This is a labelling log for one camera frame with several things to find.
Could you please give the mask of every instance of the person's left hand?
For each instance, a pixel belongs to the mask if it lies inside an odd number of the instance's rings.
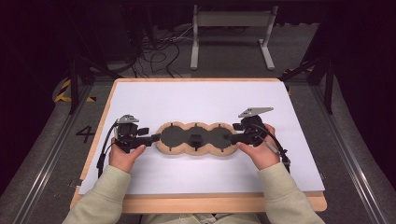
[[[123,172],[130,173],[132,167],[134,166],[134,161],[142,155],[145,151],[146,146],[142,145],[137,147],[135,150],[131,150],[130,153],[126,153],[122,151],[122,149],[114,144],[116,141],[115,138],[111,139],[111,151],[108,158],[108,164],[114,166]]]

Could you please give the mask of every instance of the white surface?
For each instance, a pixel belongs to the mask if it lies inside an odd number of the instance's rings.
[[[149,134],[154,134],[169,121],[233,124],[240,122],[238,115],[248,107],[267,106],[274,110],[261,114],[261,118],[276,127],[276,138],[289,151],[291,175],[299,188],[324,190],[282,82],[119,82],[79,194],[85,194],[97,180],[95,166],[106,134],[125,114],[138,118],[139,128],[149,127]],[[158,151],[155,144],[136,161],[128,189],[128,194],[231,192],[262,192],[257,168],[242,151],[225,158],[169,156]]]

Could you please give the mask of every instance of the handheld controller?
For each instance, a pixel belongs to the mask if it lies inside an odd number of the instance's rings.
[[[117,120],[117,128],[114,130],[116,145],[126,153],[141,145],[151,147],[153,142],[160,140],[160,133],[153,134],[152,136],[137,137],[149,133],[149,128],[138,129],[138,126],[135,124],[138,121],[138,119],[131,115],[124,115]]]

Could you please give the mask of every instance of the black device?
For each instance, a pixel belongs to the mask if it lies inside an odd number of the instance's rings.
[[[243,118],[241,123],[234,123],[233,128],[236,131],[243,131],[243,133],[225,136],[230,139],[232,145],[235,145],[237,142],[242,142],[257,147],[262,143],[268,133],[268,130],[265,129],[262,123],[262,119],[258,115]]]
[[[139,120],[131,115],[124,115],[120,119],[117,119],[116,122],[111,126],[110,130],[107,133],[106,140],[102,147],[102,153],[99,157],[98,162],[96,163],[96,168],[98,168],[98,177],[102,175],[103,167],[105,164],[105,158],[107,154],[106,144],[108,141],[108,137],[110,136],[111,131],[114,130],[115,134],[115,144],[119,146],[124,152],[129,153],[131,149],[140,147],[145,145],[146,147],[150,147],[153,142],[159,141],[161,134],[156,133],[152,136],[146,137],[137,137],[140,135],[145,135],[149,133],[149,128],[138,129],[138,126],[135,124]]]
[[[160,133],[153,134],[152,136],[137,137],[149,133],[149,128],[138,129],[138,126],[134,124],[138,121],[138,119],[130,115],[125,115],[117,120],[117,129],[114,131],[116,144],[126,153],[141,145],[151,147],[153,142],[160,140]]]
[[[248,108],[242,114],[239,115],[239,118],[243,118],[241,122],[233,124],[233,128],[236,131],[243,131],[243,132],[224,135],[224,138],[229,139],[232,145],[235,145],[237,142],[242,142],[247,145],[253,145],[254,147],[257,147],[264,141],[267,135],[270,135],[271,138],[274,139],[277,148],[275,148],[275,146],[272,146],[268,142],[266,142],[266,145],[275,154],[281,157],[283,164],[285,165],[288,172],[290,172],[290,159],[288,158],[288,156],[286,156],[286,153],[288,151],[284,149],[280,145],[279,141],[277,141],[275,136],[265,128],[262,119],[259,117],[260,113],[268,112],[271,110],[273,110],[272,107]]]

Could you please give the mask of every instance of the motion capture marker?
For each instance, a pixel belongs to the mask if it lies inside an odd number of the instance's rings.
[[[248,118],[255,115],[259,115],[268,111],[274,110],[273,107],[250,107],[245,110],[242,114],[238,115],[238,118]]]

